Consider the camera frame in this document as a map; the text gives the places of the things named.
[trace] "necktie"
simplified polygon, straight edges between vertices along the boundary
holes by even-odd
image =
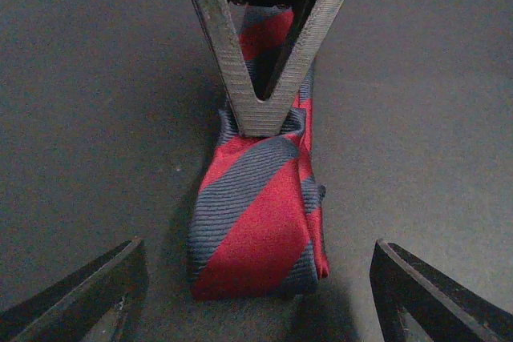
[[[248,7],[240,45],[253,84],[269,78],[293,20]],[[228,102],[189,224],[188,278],[196,300],[313,292],[328,275],[325,191],[313,177],[313,66],[278,136],[242,138]]]

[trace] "red stripe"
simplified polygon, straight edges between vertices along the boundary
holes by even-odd
[[[313,244],[313,258],[317,268],[317,277],[325,278],[329,274],[328,258],[322,247],[322,210],[319,207],[307,215],[306,221]]]
[[[302,182],[313,174],[310,153],[304,146],[299,148],[299,180]]]
[[[286,11],[243,31],[239,37],[239,43],[244,60],[254,59],[264,51],[283,44],[293,17],[292,11]]]
[[[299,148],[299,146],[301,144],[301,136],[299,136],[299,135],[296,135],[296,134],[283,134],[283,138],[289,139],[298,148]]]
[[[233,225],[200,273],[192,294],[197,300],[265,295],[286,278],[308,242],[294,159],[274,175]]]

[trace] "striped necktie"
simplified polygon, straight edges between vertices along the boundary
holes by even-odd
[[[248,7],[240,45],[253,84],[269,79],[293,20],[290,10]],[[313,65],[281,133],[237,134],[228,102],[189,225],[188,278],[196,300],[313,292],[328,275],[323,186],[313,177]]]

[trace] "red and navy striped tie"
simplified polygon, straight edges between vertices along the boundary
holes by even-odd
[[[248,7],[240,35],[253,84],[269,78],[292,11]],[[242,138],[228,105],[200,186],[188,235],[196,300],[313,292],[328,275],[322,239],[324,188],[313,177],[310,68],[281,133]]]

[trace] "gray surface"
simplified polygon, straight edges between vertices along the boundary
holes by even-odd
[[[0,10],[1,309],[140,235],[139,340],[374,342],[383,236],[513,312],[513,0],[346,0],[314,91],[332,274],[302,303],[188,294],[187,215],[223,98],[189,0]]]

